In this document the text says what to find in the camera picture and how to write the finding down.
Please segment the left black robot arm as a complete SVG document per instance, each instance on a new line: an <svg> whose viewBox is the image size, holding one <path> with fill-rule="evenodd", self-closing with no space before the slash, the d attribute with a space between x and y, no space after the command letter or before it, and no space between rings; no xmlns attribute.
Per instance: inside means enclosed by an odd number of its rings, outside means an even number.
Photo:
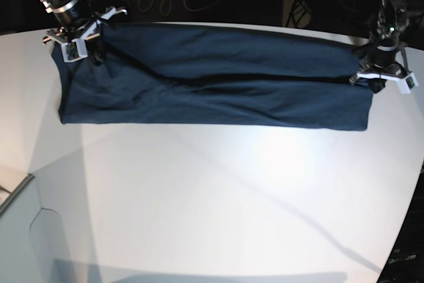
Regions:
<svg viewBox="0 0 424 283"><path fill-rule="evenodd" d="M409 26L406 0L376 0L376 13L365 45L355 49L359 69L349 79L351 85L366 82L374 92L382 91L387 81L396 83L400 93L409 94L418 86L409 69L402 40Z"/></svg>

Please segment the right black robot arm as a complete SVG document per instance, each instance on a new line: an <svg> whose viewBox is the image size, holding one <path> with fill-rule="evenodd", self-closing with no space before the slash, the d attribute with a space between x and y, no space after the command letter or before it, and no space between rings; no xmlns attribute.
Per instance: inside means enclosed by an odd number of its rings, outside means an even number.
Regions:
<svg viewBox="0 0 424 283"><path fill-rule="evenodd" d="M124 7L114 6L105 12L94 11L87 0L39 0L47 13L52 13L59 27L46 31L43 44L54 42L66 63L90 58L100 65L105 61L105 47L101 40L102 27L115 15L127 14Z"/></svg>

